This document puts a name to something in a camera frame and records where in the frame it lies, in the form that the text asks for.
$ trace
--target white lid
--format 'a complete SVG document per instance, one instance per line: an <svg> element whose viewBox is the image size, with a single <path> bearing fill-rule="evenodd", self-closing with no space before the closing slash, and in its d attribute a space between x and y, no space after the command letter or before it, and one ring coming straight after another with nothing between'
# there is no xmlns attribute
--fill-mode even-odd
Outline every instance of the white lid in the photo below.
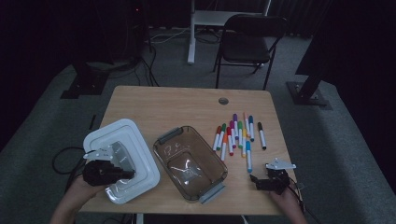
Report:
<svg viewBox="0 0 396 224"><path fill-rule="evenodd" d="M125 159L130 163L130 167L134 168L135 176L130 180L122 179L110 185L106 188L106 194L113 203L126 203L157 186L160 182L160 172L141 132L130 119L120 119L88 134L84 139L84 150L90 152L108 148L115 143L121 143L126 148L127 153L122 154L129 154ZM118 159L115 157L112 163L123 168Z"/></svg>

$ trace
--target chair backrest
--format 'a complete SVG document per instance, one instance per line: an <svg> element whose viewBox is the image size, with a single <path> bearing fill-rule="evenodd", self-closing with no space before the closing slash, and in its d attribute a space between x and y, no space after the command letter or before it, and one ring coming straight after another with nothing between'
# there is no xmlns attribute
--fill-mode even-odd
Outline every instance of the chair backrest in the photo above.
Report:
<svg viewBox="0 0 396 224"><path fill-rule="evenodd" d="M281 17L233 15L224 24L224 31L233 30L251 36L281 38L288 31L288 21Z"/></svg>

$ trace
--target gray carpet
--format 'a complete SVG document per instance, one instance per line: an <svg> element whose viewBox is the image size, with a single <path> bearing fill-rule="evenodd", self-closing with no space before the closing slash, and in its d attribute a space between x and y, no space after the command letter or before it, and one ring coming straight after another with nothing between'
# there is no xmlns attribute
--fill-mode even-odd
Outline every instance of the gray carpet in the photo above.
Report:
<svg viewBox="0 0 396 224"><path fill-rule="evenodd" d="M178 31L156 31L158 33ZM195 64L187 64L188 38L178 36L153 44L156 58L152 74L161 86L214 88L212 73L218 45L197 42ZM215 40L211 35L200 35ZM322 82L319 90L332 110L295 105L287 81L304 81L295 70L310 40L285 37L278 45L267 90L272 93L276 112L290 157L297 165L304 203L322 223L396 223L396 198L381 174L359 129L339 98L336 88ZM153 53L144 49L150 63ZM107 64L95 63L102 69ZM261 90L265 65L255 75L251 68L224 67L223 89ZM51 168L53 156L65 147L82 147L85 136L100 126L114 88L118 85L149 85L148 69L113 72L102 95L81 95L61 100L75 77L71 66L55 77L34 110L0 154L0 223L47 223L64 193L66 175ZM80 153L59 159L58 167L71 169ZM121 214L78 215L78 223L115 223ZM309 223L316 221L306 214ZM284 217L249 217L250 223L288 223Z"/></svg>

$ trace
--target black stand foot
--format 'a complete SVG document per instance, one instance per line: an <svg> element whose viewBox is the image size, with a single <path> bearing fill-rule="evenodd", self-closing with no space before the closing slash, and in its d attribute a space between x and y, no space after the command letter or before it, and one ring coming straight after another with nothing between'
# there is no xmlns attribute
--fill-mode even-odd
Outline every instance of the black stand foot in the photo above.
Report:
<svg viewBox="0 0 396 224"><path fill-rule="evenodd" d="M106 85L108 72L91 68L90 81L77 74L68 91L64 91L61 99L77 99L80 95L101 95Z"/></svg>
<svg viewBox="0 0 396 224"><path fill-rule="evenodd" d="M296 105L318 105L320 109L332 110L329 101L323 99L319 89L316 89L310 97L303 97L300 93L304 85L303 82L286 82L286 84L288 85L291 98Z"/></svg>

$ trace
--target lid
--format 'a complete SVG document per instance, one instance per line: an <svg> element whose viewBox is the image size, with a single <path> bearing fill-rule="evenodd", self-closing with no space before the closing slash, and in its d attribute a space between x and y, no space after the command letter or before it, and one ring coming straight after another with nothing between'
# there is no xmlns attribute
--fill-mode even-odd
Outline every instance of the lid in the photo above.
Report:
<svg viewBox="0 0 396 224"><path fill-rule="evenodd" d="M186 200L207 203L224 190L227 167L190 126L160 136L154 152Z"/></svg>
<svg viewBox="0 0 396 224"><path fill-rule="evenodd" d="M111 162L115 166L124 171L135 170L134 178L121 179L106 188L111 202L126 203L159 183L158 167L141 132L130 119L120 119L85 137L86 152L100 148L112 149Z"/></svg>

